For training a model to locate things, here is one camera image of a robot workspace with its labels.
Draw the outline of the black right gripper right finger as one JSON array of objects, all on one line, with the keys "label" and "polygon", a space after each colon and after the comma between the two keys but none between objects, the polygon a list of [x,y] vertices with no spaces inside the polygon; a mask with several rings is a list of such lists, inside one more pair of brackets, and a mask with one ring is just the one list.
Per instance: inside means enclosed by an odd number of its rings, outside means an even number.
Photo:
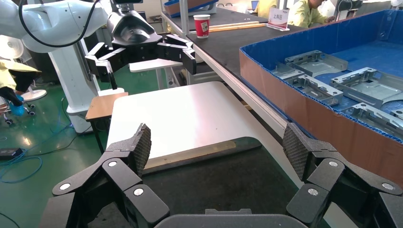
[{"label": "black right gripper right finger", "polygon": [[296,124],[284,131],[283,151],[303,186],[287,213],[316,228],[331,203],[360,228],[400,228],[402,188],[347,161],[330,143],[309,138]]}]

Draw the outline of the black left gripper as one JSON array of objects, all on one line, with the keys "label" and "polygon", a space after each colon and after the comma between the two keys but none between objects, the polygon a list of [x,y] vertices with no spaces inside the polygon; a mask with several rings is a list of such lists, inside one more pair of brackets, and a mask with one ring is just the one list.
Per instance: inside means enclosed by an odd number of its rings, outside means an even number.
[{"label": "black left gripper", "polygon": [[107,19],[107,29],[112,38],[112,47],[105,42],[96,44],[85,56],[91,74],[101,82],[109,82],[117,89],[114,72],[129,63],[160,58],[181,62],[194,75],[197,62],[193,43],[177,35],[163,38],[134,10],[114,11]]}]

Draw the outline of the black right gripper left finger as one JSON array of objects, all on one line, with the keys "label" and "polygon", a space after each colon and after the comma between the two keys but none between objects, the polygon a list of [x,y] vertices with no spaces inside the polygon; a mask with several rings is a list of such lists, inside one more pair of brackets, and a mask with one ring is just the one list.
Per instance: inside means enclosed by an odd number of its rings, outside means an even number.
[{"label": "black right gripper left finger", "polygon": [[151,130],[143,123],[131,138],[109,145],[94,164],[54,186],[39,226],[85,228],[115,203],[131,227],[155,227],[170,210],[142,180],[151,145]]}]

